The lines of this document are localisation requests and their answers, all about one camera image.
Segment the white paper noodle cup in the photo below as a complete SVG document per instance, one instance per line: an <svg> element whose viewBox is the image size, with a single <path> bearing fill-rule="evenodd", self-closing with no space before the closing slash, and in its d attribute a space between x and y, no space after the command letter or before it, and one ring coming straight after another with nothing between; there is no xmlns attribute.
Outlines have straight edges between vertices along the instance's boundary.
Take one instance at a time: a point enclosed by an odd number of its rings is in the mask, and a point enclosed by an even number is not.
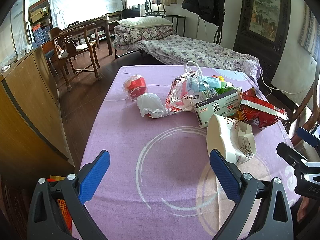
<svg viewBox="0 0 320 240"><path fill-rule="evenodd" d="M240 121L213 114L208 122L207 150L218 150L229 163L240 165L256 155L252 126Z"/></svg>

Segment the red snack bag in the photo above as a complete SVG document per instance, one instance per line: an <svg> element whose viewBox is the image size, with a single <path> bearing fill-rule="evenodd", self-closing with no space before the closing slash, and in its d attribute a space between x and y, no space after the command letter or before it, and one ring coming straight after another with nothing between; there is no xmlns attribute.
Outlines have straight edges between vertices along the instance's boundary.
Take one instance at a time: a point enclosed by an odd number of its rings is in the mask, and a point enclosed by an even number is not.
<svg viewBox="0 0 320 240"><path fill-rule="evenodd" d="M242 93L235 117L248 124L254 124L259 129L265 129L278 121L289 120L285 109L258 98L254 88Z"/></svg>

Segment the white medicine box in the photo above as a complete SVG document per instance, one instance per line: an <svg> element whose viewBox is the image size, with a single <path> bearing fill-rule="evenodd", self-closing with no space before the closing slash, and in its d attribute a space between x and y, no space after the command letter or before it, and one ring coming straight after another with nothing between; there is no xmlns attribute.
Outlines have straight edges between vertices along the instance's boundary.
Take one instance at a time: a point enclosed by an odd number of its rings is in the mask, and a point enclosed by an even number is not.
<svg viewBox="0 0 320 240"><path fill-rule="evenodd" d="M230 116L240 108L242 91L232 89L219 94L213 98L206 99L195 104L195 113L201 128L208 126L209 120L213 114L220 116Z"/></svg>

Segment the green snack wrapper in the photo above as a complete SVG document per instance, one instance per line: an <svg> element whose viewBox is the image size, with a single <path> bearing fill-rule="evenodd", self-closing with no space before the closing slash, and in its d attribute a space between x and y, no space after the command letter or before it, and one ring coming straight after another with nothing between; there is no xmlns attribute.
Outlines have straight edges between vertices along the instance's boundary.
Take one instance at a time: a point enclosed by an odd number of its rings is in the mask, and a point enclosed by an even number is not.
<svg viewBox="0 0 320 240"><path fill-rule="evenodd" d="M228 92L230 90L235 89L234 85L230 82L226 82L226 81L221 81L221 86L220 88L215 88L217 94L223 94L225 92Z"/></svg>

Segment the blue face mask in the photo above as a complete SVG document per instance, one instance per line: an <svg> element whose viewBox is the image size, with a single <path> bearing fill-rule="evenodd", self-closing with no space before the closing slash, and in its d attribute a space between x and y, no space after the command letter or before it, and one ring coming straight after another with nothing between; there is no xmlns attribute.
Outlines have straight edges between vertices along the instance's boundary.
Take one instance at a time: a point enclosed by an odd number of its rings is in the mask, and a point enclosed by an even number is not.
<svg viewBox="0 0 320 240"><path fill-rule="evenodd" d="M187 81L187 92L206 92L211 89L221 88L218 77L190 77Z"/></svg>

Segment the clear printed plastic bag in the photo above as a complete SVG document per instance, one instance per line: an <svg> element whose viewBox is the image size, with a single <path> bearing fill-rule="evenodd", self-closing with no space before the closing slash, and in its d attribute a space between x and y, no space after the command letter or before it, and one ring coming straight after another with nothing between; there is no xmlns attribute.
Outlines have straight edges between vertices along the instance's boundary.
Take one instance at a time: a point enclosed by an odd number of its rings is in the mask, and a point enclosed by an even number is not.
<svg viewBox="0 0 320 240"><path fill-rule="evenodd" d="M215 89L206 92L187 92L187 81L190 77L204 77L199 65L193 61L188 61L184 65L184 72L176 77L165 100L165 107L172 111L192 111L198 102L217 96Z"/></svg>

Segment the white plastic bag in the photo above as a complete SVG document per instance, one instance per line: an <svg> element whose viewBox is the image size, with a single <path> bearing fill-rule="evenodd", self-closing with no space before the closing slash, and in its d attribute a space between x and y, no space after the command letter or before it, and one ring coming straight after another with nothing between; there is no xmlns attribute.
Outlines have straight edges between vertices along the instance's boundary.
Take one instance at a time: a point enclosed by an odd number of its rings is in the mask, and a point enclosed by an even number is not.
<svg viewBox="0 0 320 240"><path fill-rule="evenodd" d="M173 114L166 109L159 96L153 93L145 93L136 100L141 116L148 116L153 119L170 116Z"/></svg>

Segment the red round cup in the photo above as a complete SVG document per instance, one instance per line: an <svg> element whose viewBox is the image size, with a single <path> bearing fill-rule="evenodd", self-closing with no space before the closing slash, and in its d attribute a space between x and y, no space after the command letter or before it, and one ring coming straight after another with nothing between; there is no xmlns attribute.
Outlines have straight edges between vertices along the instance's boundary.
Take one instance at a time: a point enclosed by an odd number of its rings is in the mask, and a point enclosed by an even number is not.
<svg viewBox="0 0 320 240"><path fill-rule="evenodd" d="M123 91L129 99L136 101L139 96L148 92L144 77L141 75L129 77L123 84Z"/></svg>

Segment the red mesh trash basket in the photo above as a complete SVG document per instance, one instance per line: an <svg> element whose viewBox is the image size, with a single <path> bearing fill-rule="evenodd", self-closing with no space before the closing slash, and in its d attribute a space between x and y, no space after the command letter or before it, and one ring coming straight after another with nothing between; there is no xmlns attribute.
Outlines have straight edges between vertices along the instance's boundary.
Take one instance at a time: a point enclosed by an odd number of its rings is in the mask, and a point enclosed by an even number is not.
<svg viewBox="0 0 320 240"><path fill-rule="evenodd" d="M61 177L61 176L50 176L50 178L48 179L49 182L55 182L55 181L62 181L64 180L65 177ZM68 207L66 205L65 200L62 199L58 199L57 200L60 211L62 213L62 216L64 218L65 224L67 226L67 229L72 232L72 218L71 215L69 213Z"/></svg>

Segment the framed landscape painting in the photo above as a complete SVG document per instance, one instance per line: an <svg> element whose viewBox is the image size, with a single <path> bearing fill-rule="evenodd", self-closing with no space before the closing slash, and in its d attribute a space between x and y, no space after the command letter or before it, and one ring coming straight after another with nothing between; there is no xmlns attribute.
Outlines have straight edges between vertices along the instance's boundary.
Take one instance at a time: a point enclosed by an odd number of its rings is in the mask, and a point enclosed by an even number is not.
<svg viewBox="0 0 320 240"><path fill-rule="evenodd" d="M281 56L290 23L291 0L242 0L234 50Z"/></svg>

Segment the black hanging jacket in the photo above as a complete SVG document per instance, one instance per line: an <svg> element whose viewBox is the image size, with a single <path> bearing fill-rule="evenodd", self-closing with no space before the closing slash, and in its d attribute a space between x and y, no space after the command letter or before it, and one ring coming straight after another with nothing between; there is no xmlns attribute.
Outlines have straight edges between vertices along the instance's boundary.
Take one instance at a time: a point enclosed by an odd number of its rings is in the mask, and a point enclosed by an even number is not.
<svg viewBox="0 0 320 240"><path fill-rule="evenodd" d="M197 14L208 23L223 25L225 17L223 0L184 0L182 8Z"/></svg>

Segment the wooden desk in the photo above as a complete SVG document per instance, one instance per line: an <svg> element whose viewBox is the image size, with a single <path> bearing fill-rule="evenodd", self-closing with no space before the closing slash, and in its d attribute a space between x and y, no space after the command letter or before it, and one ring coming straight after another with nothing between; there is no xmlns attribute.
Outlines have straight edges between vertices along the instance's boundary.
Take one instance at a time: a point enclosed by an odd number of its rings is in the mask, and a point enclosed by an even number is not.
<svg viewBox="0 0 320 240"><path fill-rule="evenodd" d="M102 28L104 31L104 37L106 38L106 41L107 41L109 56L111 56L111 55L113 55L113 49L112 49L112 44L111 44L111 35L110 35L110 30L109 30L108 19L109 18L107 15L103 15L103 16L93 18L90 20L85 20L80 23L76 23L74 25L71 25L70 27L67 27L65 29L62 29L60 31L60 33L64 34L64 33L70 32L70 31L75 31L76 29L87 27L88 31L95 32L95 41L96 41L98 48L100 48L98 29Z"/></svg>

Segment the folded floral quilt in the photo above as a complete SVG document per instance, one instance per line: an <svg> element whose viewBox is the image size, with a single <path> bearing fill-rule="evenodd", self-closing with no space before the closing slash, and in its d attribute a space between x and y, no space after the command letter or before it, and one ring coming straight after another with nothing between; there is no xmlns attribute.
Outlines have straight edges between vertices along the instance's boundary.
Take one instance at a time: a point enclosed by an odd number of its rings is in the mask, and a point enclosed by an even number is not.
<svg viewBox="0 0 320 240"><path fill-rule="evenodd" d="M132 29L118 25L114 28L114 32L114 47L127 46L129 44L135 44L139 41L160 40L176 34L176 30L170 25L143 29Z"/></svg>

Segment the white pillow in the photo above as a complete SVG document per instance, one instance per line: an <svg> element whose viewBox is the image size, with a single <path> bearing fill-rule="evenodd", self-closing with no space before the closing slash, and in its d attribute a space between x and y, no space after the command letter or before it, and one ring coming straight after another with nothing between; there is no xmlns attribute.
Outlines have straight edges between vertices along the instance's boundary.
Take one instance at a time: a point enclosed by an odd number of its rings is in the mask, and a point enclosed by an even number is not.
<svg viewBox="0 0 320 240"><path fill-rule="evenodd" d="M152 27L161 26L173 26L173 23L169 20L157 17L157 16L143 16L143 17L133 17L119 20L118 23L127 28L131 29L145 29Z"/></svg>

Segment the bookshelf with boxes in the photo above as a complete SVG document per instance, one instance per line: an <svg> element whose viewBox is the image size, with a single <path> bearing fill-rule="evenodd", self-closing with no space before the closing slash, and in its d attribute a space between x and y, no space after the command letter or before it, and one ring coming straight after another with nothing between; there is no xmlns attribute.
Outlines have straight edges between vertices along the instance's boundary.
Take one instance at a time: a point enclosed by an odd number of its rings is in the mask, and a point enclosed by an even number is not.
<svg viewBox="0 0 320 240"><path fill-rule="evenodd" d="M39 0L28 8L31 36L40 46L50 41L48 32L52 29L49 0Z"/></svg>

